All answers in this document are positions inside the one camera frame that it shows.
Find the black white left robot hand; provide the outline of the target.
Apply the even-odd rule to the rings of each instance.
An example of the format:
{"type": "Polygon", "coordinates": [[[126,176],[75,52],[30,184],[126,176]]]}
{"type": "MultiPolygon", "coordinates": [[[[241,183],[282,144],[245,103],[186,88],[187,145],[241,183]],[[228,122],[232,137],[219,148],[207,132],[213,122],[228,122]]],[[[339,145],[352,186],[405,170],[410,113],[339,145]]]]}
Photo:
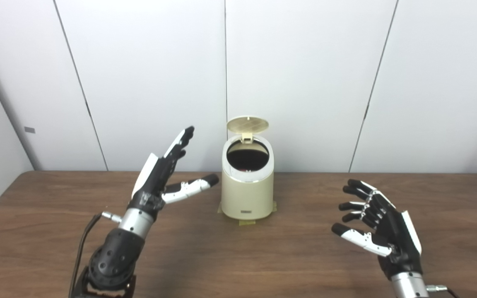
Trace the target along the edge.
{"type": "Polygon", "coordinates": [[[193,126],[182,130],[163,156],[152,153],[148,157],[132,190],[127,210],[139,210],[155,218],[166,204],[187,199],[219,183],[218,175],[212,173],[199,179],[167,185],[178,160],[186,154],[185,148],[193,138],[194,130],[193,126]]]}

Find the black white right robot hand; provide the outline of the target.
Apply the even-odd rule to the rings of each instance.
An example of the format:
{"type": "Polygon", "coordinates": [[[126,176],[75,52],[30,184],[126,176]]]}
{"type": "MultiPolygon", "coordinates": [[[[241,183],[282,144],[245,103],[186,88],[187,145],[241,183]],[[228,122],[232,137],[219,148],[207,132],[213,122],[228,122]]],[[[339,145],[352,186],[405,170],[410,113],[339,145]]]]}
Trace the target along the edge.
{"type": "Polygon", "coordinates": [[[349,179],[342,190],[361,202],[339,204],[348,213],[332,225],[332,232],[376,254],[389,280],[401,273],[422,275],[422,244],[409,212],[399,211],[382,191],[361,180],[349,179]]]}

